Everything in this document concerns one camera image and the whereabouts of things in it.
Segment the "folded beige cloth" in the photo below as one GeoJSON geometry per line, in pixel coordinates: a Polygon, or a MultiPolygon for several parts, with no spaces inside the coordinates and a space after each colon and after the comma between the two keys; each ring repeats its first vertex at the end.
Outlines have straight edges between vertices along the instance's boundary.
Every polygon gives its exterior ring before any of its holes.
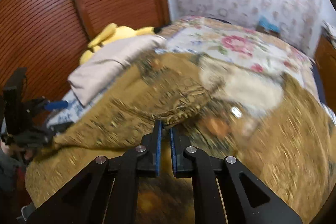
{"type": "Polygon", "coordinates": [[[164,48],[166,39],[159,35],[142,35],[120,39],[102,47],[68,77],[79,102],[86,106],[141,53],[164,48]]]}

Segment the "yellow Pikachu plush toy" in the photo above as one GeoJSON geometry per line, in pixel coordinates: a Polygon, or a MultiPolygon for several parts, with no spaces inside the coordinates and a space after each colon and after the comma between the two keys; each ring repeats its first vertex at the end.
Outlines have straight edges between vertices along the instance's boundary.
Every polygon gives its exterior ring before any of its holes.
{"type": "Polygon", "coordinates": [[[87,50],[79,59],[79,65],[87,62],[94,53],[112,42],[120,39],[132,38],[141,35],[153,35],[160,31],[160,28],[143,27],[134,30],[127,26],[118,26],[115,23],[108,24],[92,41],[89,42],[87,50]]]}

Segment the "wooden louvered wardrobe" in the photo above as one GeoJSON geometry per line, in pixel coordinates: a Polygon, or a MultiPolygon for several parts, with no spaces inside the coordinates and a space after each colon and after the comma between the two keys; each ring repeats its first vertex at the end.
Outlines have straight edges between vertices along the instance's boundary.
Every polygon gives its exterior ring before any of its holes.
{"type": "Polygon", "coordinates": [[[167,0],[1,0],[1,83],[25,67],[24,99],[59,100],[88,43],[108,24],[169,21],[167,0]]]}

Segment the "box with blue item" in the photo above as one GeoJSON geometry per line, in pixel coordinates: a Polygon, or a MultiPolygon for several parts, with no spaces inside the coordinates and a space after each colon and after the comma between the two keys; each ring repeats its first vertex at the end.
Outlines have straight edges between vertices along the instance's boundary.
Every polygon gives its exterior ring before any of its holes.
{"type": "Polygon", "coordinates": [[[259,19],[256,31],[280,38],[280,28],[269,22],[264,16],[259,19]]]}

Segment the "wooden sideboard cabinet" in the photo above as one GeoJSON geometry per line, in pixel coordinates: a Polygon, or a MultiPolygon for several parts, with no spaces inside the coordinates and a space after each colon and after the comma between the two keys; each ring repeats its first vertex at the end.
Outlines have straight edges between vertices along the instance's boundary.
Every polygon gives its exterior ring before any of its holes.
{"type": "Polygon", "coordinates": [[[319,43],[315,51],[314,59],[323,84],[326,103],[329,106],[329,108],[335,111],[335,103],[336,103],[335,48],[324,35],[320,36],[319,43]]]}

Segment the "mustard patterned garment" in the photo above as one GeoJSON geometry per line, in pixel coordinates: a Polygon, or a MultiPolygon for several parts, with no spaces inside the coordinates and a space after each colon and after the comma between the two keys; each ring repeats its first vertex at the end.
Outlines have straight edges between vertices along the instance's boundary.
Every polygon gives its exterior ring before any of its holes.
{"type": "Polygon", "coordinates": [[[29,164],[41,206],[98,155],[120,156],[160,120],[210,156],[236,156],[309,223],[335,186],[335,123],[288,73],[186,53],[143,54],[29,164]]]}

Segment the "pink floral quilt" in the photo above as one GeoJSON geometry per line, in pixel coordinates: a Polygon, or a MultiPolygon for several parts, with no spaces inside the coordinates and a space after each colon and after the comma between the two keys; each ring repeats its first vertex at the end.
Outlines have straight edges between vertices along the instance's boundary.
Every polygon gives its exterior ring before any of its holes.
{"type": "Polygon", "coordinates": [[[318,97],[313,61],[274,36],[201,16],[184,16],[155,32],[167,38],[169,51],[205,53],[269,76],[285,72],[318,97]]]}

